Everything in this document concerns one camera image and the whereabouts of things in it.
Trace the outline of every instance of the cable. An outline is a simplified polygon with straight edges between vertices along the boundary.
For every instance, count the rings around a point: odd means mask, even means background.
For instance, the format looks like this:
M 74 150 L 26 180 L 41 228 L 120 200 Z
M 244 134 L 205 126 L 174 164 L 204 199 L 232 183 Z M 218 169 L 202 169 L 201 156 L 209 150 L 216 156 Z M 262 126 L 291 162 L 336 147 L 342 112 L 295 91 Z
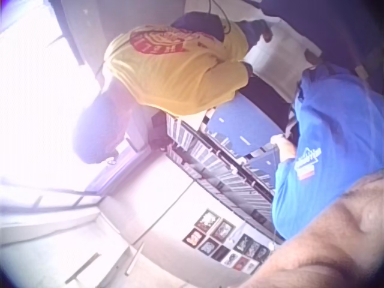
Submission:
M 208 8 L 208 14 L 212 11 L 212 0 L 208 0 L 209 8 Z
M 232 30 L 232 26 L 231 26 L 231 24 L 230 24 L 230 20 L 228 19 L 228 16 L 227 16 L 227 14 L 224 12 L 224 9 L 216 2 L 216 0 L 208 0 L 209 1 L 209 3 L 210 3 L 210 7 L 212 6 L 212 4 L 211 4 L 211 1 L 213 1 L 213 3 L 217 6 L 217 8 L 219 8 L 220 9 L 220 11 L 222 12 L 222 14 L 224 15 L 224 17 L 226 18 L 226 22 L 227 22 L 227 24 L 228 24 L 228 31 L 226 32 L 226 31 L 224 31 L 224 34 L 229 34 L 230 32 L 231 32 L 231 30 Z

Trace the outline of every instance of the blue jacket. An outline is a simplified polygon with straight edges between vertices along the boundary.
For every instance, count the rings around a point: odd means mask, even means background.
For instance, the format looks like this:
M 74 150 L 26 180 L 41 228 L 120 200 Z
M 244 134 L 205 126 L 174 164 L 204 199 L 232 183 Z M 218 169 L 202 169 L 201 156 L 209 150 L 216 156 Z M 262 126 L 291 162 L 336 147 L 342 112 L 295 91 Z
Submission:
M 286 239 L 359 178 L 384 167 L 383 96 L 338 66 L 306 70 L 295 110 L 296 159 L 279 164 L 272 218 Z

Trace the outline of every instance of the bright window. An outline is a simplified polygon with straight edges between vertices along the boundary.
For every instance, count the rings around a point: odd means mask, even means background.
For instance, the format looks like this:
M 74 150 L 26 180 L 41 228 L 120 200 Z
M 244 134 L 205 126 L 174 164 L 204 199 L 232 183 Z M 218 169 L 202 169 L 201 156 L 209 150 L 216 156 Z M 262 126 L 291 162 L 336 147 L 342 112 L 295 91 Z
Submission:
M 0 176 L 85 191 L 110 170 L 106 163 L 82 163 L 71 147 L 77 118 L 99 85 L 61 34 L 50 7 L 41 4 L 0 35 Z M 129 145 L 120 150 L 135 154 Z

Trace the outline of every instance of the white wall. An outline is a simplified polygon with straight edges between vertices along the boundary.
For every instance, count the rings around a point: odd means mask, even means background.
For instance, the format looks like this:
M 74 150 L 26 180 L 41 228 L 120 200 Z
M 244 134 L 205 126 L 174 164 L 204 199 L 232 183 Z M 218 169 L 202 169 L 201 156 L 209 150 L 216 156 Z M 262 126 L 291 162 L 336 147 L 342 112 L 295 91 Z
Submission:
M 1 266 L 15 287 L 56 288 L 96 252 L 101 256 L 66 287 L 95 287 L 127 249 L 101 217 L 28 241 L 3 245 Z
M 100 209 L 127 241 L 133 243 L 192 182 L 165 155 L 153 154 L 142 170 L 102 201 Z
M 105 279 L 100 288 L 196 288 L 161 269 L 143 255 L 137 259 L 131 274 L 126 276 L 125 272 L 135 252 L 135 249 L 130 248 L 128 257 L 118 263 L 118 269 Z
M 134 180 L 106 200 L 100 209 L 133 243 L 166 211 L 192 183 L 165 155 L 152 160 Z M 268 246 L 269 239 L 236 216 L 213 196 L 194 183 L 177 203 L 137 244 L 145 243 L 143 255 L 174 276 L 201 288 L 234 286 L 249 276 L 229 269 L 182 242 L 200 216 L 210 209 L 243 231 L 233 233 L 233 247 L 243 233 Z
M 31 240 L 70 229 L 94 221 L 99 214 L 100 210 L 97 207 L 51 213 L 2 213 L 0 245 Z

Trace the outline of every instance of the person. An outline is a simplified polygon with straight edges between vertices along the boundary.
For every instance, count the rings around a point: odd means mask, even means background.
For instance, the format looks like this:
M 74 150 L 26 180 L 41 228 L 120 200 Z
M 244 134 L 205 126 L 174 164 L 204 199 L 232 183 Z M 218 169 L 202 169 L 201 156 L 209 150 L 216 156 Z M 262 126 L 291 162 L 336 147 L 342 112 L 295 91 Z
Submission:
M 347 70 L 306 70 L 295 101 L 297 149 L 274 136 L 280 152 L 272 219 L 290 239 L 359 178 L 384 168 L 383 96 Z
M 235 23 L 201 12 L 118 36 L 105 52 L 104 88 L 75 128 L 75 153 L 88 164 L 116 157 L 137 104 L 182 116 L 230 101 L 253 75 L 242 59 L 261 36 L 272 39 L 264 20 Z
M 241 288 L 383 287 L 383 207 L 381 170 L 359 179 Z

